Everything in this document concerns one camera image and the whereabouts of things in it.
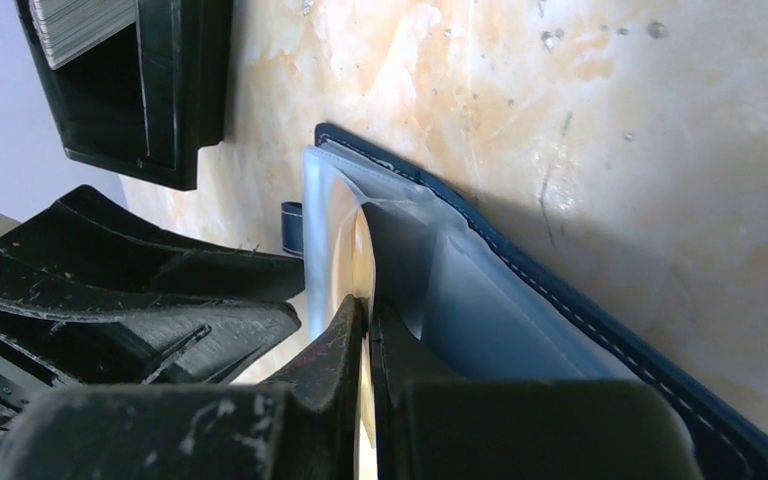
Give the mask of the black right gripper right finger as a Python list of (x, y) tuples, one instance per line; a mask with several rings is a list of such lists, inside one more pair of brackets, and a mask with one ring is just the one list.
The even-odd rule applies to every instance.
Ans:
[(371, 320), (382, 479), (698, 479), (681, 423), (630, 380), (468, 379), (388, 301)]

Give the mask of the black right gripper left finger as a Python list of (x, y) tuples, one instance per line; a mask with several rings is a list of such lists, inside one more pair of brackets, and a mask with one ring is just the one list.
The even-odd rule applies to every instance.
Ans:
[(255, 385), (57, 389), (0, 445), (0, 479), (353, 479), (363, 302)]

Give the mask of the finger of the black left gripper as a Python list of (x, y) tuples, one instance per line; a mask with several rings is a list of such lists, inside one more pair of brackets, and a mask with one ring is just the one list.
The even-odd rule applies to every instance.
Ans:
[(82, 185), (0, 237), (0, 312), (127, 322), (150, 314), (295, 322), (296, 258), (164, 230)]

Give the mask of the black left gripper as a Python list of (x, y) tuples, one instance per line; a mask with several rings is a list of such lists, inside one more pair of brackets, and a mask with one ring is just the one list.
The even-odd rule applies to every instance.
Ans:
[(0, 288), (0, 437), (52, 386), (228, 384), (301, 322), (300, 287), (253, 299)]

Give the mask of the blue leather card holder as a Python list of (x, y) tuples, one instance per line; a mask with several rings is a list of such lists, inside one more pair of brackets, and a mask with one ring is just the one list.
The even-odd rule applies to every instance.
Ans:
[(282, 207), (283, 247), (304, 260), (311, 332), (330, 294), (327, 197), (351, 181), (367, 218), (375, 294), (457, 372), (518, 379), (628, 379), (682, 420), (707, 479), (768, 479), (768, 435), (498, 231), (435, 175), (331, 123), (302, 160), (303, 202)]

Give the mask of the black plastic card box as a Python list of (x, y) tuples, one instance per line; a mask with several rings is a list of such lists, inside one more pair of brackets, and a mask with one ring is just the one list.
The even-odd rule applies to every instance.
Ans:
[(188, 191), (224, 135), (234, 5), (136, 1), (135, 22), (51, 70), (28, 1), (16, 5), (65, 155)]

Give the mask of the yellow credit card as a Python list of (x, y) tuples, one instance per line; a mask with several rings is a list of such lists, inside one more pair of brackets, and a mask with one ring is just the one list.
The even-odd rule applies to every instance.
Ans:
[[(346, 295), (358, 299), (362, 320), (368, 323), (374, 304), (376, 265), (371, 234), (362, 201), (354, 184), (339, 177), (332, 181), (327, 197), (329, 234), (332, 236), (330, 267), (331, 303)], [(358, 387), (358, 440), (356, 442), (358, 479), (376, 479), (378, 462), (374, 394), (369, 360), (369, 334), (360, 343)]]

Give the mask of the grey credit card stack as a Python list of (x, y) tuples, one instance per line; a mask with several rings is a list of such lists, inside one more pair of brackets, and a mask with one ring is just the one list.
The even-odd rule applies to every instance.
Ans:
[(132, 25), (137, 10), (134, 0), (31, 0), (27, 6), (51, 70)]

